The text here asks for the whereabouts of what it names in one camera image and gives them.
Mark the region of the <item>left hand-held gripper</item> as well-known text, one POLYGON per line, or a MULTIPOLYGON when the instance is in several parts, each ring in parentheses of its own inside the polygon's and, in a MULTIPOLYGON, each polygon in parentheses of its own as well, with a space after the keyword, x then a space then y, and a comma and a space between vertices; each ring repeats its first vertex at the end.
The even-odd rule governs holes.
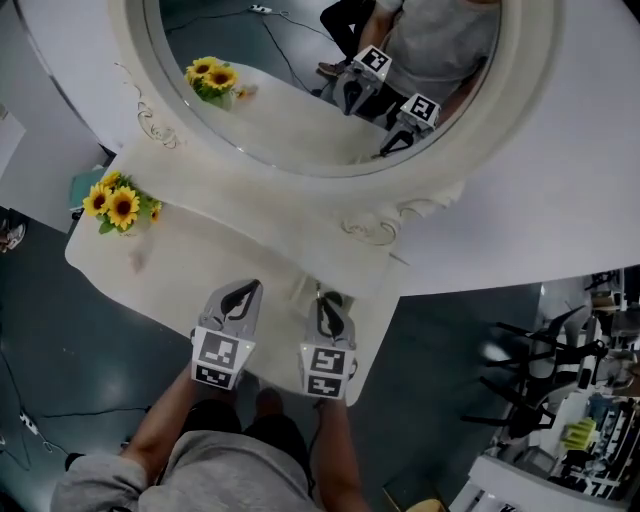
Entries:
POLYGON ((263 287, 257 279, 215 290, 192 330, 191 378, 232 390, 256 347, 255 330, 263 287))

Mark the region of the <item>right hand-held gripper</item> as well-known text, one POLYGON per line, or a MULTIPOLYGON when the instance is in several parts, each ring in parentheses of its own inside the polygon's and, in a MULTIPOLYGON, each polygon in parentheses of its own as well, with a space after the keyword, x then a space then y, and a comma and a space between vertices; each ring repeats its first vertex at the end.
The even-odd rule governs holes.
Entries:
POLYGON ((341 305, 324 297, 312 303, 299 358, 302 391, 320 399, 344 399, 358 369, 355 324, 341 305))

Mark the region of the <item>white vanity table with mirror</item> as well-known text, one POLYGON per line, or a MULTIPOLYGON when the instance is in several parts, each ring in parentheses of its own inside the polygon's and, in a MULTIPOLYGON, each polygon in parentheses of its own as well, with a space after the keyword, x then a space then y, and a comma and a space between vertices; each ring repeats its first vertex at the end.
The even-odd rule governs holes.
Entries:
POLYGON ((140 173, 159 167, 179 173, 184 153, 173 146, 173 136, 156 122, 150 103, 132 80, 122 56, 122 68, 139 92, 138 117, 144 134, 116 157, 114 166, 130 174, 150 195, 160 199, 160 221, 132 236, 101 235, 95 224, 82 218, 67 246, 67 261, 109 298, 171 328, 188 334, 205 301, 217 288, 240 279, 257 279, 264 287, 256 328, 257 345, 249 372, 287 391, 302 394, 299 350, 305 320, 289 304, 297 279, 308 274, 338 292, 350 295, 349 312, 356 327, 358 369, 348 384, 346 399, 354 404, 391 322, 396 305, 408 291, 414 268, 397 254, 404 225, 444 210, 461 196, 467 178, 447 193, 427 216, 407 216, 389 247, 359 244, 341 251, 317 241, 297 244, 291 252, 258 241, 197 212, 163 200, 140 180, 140 173), (135 274, 129 253, 146 257, 135 274))

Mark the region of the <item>person's right forearm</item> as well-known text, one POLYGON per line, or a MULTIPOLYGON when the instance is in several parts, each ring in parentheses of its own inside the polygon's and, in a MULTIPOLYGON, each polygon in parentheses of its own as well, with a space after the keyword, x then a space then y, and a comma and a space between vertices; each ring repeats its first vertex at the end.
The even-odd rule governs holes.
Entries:
POLYGON ((347 406, 323 401, 313 449, 315 479, 326 512, 371 512, 362 492, 347 406))

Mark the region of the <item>person's left forearm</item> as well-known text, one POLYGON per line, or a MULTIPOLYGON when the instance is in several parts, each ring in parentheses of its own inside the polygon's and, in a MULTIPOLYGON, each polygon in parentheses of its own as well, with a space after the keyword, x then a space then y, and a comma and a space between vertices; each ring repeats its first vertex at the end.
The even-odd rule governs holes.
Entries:
POLYGON ((196 399, 198 387, 186 366, 144 417, 121 456, 154 479, 167 463, 196 399))

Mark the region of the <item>person's legs black shorts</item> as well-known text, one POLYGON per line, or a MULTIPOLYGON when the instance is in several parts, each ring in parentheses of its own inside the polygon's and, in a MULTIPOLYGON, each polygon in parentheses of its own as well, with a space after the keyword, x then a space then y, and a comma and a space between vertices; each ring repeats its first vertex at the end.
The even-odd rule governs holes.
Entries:
POLYGON ((187 414, 182 434, 213 431, 257 439, 291 456, 301 466, 309 464, 309 451, 296 423, 284 414, 281 395, 274 388, 262 389, 255 399, 255 417, 246 428, 236 412, 236 391, 217 390, 211 398, 196 403, 187 414))

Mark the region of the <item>sunflower bouquet in pot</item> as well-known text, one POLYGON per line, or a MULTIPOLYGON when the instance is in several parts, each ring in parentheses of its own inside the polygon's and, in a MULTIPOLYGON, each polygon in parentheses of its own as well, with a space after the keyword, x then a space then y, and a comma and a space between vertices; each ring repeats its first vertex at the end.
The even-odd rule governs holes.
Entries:
POLYGON ((89 188, 82 208, 99 222, 99 234, 132 236, 158 221, 163 203, 142 191, 130 175, 111 171, 89 188))

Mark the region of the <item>person's grey shirt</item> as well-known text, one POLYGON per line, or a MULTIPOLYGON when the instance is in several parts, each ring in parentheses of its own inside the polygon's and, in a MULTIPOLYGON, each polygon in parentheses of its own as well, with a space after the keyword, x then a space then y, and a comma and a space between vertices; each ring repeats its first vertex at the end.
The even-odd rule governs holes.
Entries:
POLYGON ((78 458, 57 484, 50 511, 321 512, 291 456, 248 436, 204 430, 180 437, 157 484, 120 455, 78 458))

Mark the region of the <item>yellow wooden stool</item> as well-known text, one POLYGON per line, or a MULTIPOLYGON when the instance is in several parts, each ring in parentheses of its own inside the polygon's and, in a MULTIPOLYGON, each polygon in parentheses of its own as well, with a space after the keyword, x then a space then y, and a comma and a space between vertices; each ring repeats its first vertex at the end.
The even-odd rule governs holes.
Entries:
POLYGON ((430 481, 392 480, 382 486, 389 512, 449 512, 430 481))

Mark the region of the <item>grey chair black legs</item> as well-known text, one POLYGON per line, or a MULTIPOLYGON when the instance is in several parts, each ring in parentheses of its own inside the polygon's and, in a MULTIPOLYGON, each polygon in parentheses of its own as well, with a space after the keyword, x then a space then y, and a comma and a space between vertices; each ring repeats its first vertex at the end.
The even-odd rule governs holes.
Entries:
POLYGON ((578 364, 586 357, 595 357, 597 361, 604 358, 608 352, 606 345, 601 340, 594 339, 583 346, 573 346, 558 341, 559 335, 566 322, 576 313, 582 311, 584 306, 571 309, 559 315, 538 331, 527 331, 523 328, 496 322, 495 327, 507 331, 520 338, 527 338, 530 341, 529 353, 526 357, 510 358, 500 361, 489 361, 487 367, 509 367, 529 369, 531 363, 552 359, 555 365, 578 364))
POLYGON ((556 415, 542 405, 531 405, 515 390, 497 385, 485 377, 481 377, 480 382, 494 394, 510 403, 512 405, 511 412, 501 419, 463 415, 460 417, 461 421, 505 428, 507 435, 512 439, 523 438, 534 431, 549 430, 553 427, 556 415))

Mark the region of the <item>white desk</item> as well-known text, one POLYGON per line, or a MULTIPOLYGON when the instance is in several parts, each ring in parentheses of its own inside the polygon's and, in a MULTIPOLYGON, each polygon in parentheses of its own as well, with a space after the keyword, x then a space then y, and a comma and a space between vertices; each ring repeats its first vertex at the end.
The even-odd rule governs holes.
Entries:
POLYGON ((448 512, 640 512, 631 500, 612 501, 569 490, 495 457, 479 456, 448 512))

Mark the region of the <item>white shelf unit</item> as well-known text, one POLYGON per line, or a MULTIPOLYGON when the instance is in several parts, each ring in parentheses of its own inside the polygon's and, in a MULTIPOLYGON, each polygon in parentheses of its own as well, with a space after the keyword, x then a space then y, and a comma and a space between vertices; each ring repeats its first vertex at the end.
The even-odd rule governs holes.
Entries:
POLYGON ((0 206, 68 232, 71 181, 105 151, 64 105, 29 112, 3 100, 0 111, 0 206))

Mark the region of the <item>lime green object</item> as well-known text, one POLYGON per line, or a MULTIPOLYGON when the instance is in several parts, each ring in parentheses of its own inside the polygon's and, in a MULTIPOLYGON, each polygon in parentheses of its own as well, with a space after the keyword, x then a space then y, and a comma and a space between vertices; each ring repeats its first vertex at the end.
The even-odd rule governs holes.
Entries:
POLYGON ((562 445, 567 451, 587 451, 598 438, 597 423, 590 417, 568 423, 562 435, 562 445))

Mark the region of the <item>oval mirror white carved frame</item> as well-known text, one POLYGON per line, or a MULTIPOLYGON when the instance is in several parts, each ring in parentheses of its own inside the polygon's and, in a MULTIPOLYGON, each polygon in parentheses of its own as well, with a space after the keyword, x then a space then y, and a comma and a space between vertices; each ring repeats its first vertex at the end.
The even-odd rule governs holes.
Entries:
POLYGON ((513 0, 495 57, 460 113, 408 148, 382 155, 384 131, 260 70, 255 97, 208 106, 181 76, 158 0, 113 0, 126 69, 156 122, 184 153, 179 173, 140 180, 163 200, 282 252, 317 241, 347 251, 395 242, 498 151, 543 92, 562 31, 562 0, 513 0))

